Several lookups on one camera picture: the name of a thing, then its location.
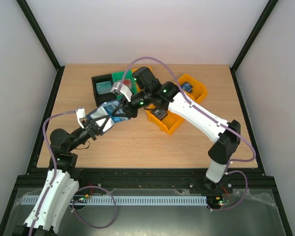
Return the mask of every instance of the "blue object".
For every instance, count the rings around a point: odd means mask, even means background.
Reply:
[[[188,82],[185,82],[181,85],[181,88],[185,90],[186,92],[191,93],[193,86],[189,84]]]
[[[96,90],[99,95],[109,93],[112,89],[112,83],[110,81],[96,83]]]

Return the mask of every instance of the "wooden tabletop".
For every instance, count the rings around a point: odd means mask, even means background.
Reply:
[[[125,70],[125,64],[68,64],[65,67],[52,114],[75,110],[84,106],[86,113],[96,108],[91,77]],[[173,81],[160,65],[152,64],[154,75],[163,83]],[[242,135],[249,139],[239,105],[233,79],[227,65],[170,65],[179,78],[184,73],[205,84],[208,96],[200,104],[213,114],[241,124]],[[72,132],[79,127],[75,114],[50,121],[47,135],[56,128]],[[189,122],[168,135],[156,124],[149,122],[143,109],[138,117],[120,122],[96,141],[90,140],[90,148],[75,150],[76,167],[82,168],[207,168],[210,158],[207,151],[213,143]],[[252,153],[241,142],[233,158],[249,159]],[[50,155],[44,144],[38,167],[47,167]],[[256,162],[233,163],[231,167],[257,167]]]

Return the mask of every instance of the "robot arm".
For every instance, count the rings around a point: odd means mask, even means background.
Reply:
[[[96,136],[103,135],[115,124],[111,116],[104,109],[104,104],[85,116],[84,109],[76,110],[80,127],[72,133],[63,129],[56,129],[50,135],[51,149],[56,158],[57,169],[50,162],[46,182],[36,205],[24,222],[24,226],[17,226],[13,236],[28,236],[31,226],[32,236],[55,236],[65,210],[77,192],[83,177],[83,170],[75,168],[77,155],[71,153],[79,145]],[[56,171],[56,178],[51,184]]]
[[[139,108],[152,103],[155,107],[162,107],[163,109],[183,117],[200,129],[213,142],[212,148],[208,151],[211,162],[206,172],[206,177],[209,181],[218,183],[224,175],[224,170],[231,155],[236,151],[240,143],[240,139],[236,135],[220,126],[220,124],[228,126],[240,134],[239,122],[236,120],[228,122],[225,119],[221,119],[188,98],[193,106],[196,106],[207,116],[214,118],[218,122],[216,124],[189,105],[177,85],[171,82],[161,84],[158,79],[154,77],[150,69],[146,67],[141,67],[135,71],[132,76],[136,79],[141,91],[132,95],[130,99],[128,98],[129,96],[126,99],[122,99],[116,110],[123,110],[124,113],[122,116],[131,118],[137,116]],[[129,93],[127,90],[130,91],[125,85],[121,86],[120,92],[118,92],[118,89],[119,84],[115,83],[112,92],[127,94]]]

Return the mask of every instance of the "yellow plastic tray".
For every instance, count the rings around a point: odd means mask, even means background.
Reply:
[[[178,79],[178,82],[180,85],[182,85],[184,82],[188,82],[191,84],[192,92],[186,94],[196,103],[200,104],[205,97],[207,96],[207,89],[204,84],[197,81],[196,79],[192,78],[190,75],[184,74]],[[154,105],[149,105],[148,108],[155,108]],[[165,116],[162,120],[159,120],[156,118],[151,111],[146,111],[147,113],[147,119],[153,123],[155,123],[158,127],[160,127],[161,131],[164,131],[168,133],[169,135],[172,135],[174,131],[182,124],[184,121],[184,118],[167,111],[167,116]]]

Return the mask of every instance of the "white enclosure panel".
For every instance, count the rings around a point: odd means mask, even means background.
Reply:
[[[295,0],[278,2],[237,77],[295,235]]]
[[[28,0],[60,64],[232,65],[267,0]]]
[[[56,71],[15,0],[0,0],[0,222],[25,174]]]

